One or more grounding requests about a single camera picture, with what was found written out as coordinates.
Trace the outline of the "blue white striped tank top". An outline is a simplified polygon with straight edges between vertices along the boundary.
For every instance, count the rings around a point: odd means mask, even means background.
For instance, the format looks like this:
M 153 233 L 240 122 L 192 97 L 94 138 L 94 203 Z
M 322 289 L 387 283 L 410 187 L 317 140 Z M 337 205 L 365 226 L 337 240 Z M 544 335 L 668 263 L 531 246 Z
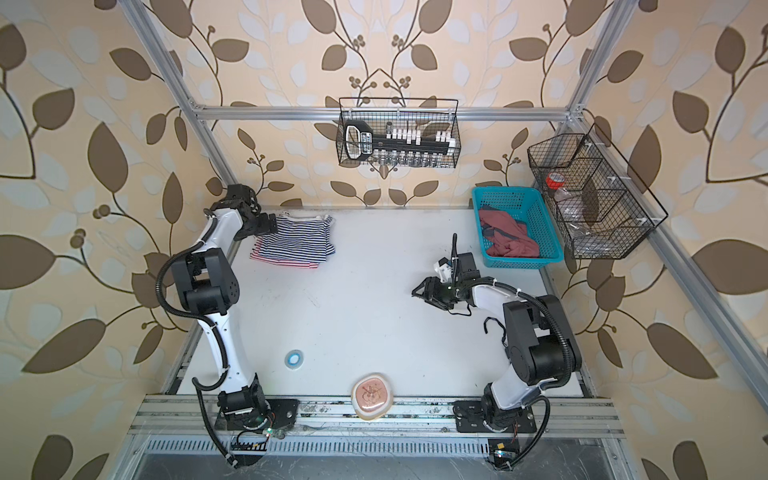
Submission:
M 331 242 L 335 219 L 330 215 L 277 217 L 278 232 L 258 237 L 250 258 L 264 263 L 316 269 L 325 263 L 336 249 Z

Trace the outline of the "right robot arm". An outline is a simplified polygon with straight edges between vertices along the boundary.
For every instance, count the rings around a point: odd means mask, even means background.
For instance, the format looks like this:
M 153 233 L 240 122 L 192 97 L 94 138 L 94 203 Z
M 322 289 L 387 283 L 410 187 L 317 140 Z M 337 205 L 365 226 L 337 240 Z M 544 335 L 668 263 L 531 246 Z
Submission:
M 453 316 L 469 317 L 475 309 L 496 322 L 509 367 L 483 390 L 479 401 L 481 423 L 494 433 L 517 438 L 521 421 L 541 403 L 540 424 L 532 439 L 516 450 L 497 447 L 489 463 L 512 471 L 538 445 L 552 416 L 546 392 L 566 386 L 581 369 L 582 356 L 568 326 L 560 301 L 553 295 L 534 296 L 478 270 L 472 253 L 460 253 L 458 236 L 452 236 L 451 253 L 435 264 L 436 274 L 425 278 L 411 296 Z

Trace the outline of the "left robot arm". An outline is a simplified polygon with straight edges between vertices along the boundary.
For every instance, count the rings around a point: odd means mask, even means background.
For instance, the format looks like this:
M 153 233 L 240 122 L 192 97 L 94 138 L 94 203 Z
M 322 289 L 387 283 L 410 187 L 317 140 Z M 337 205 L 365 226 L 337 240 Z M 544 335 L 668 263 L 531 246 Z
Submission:
M 206 392 L 217 394 L 219 413 L 225 418 L 254 421 L 258 431 L 274 421 L 258 375 L 247 362 L 238 322 L 229 310 L 240 298 L 240 285 L 229 263 L 230 248 L 249 236 L 277 231 L 276 216 L 262 211 L 255 191 L 232 184 L 225 197 L 204 211 L 206 229 L 197 241 L 171 256 L 157 274 L 154 292 L 170 315 L 198 322 L 208 339 L 214 359 L 220 362 L 212 384 L 192 379 L 205 430 L 219 453 L 234 469 L 236 456 L 222 443 L 207 413 Z

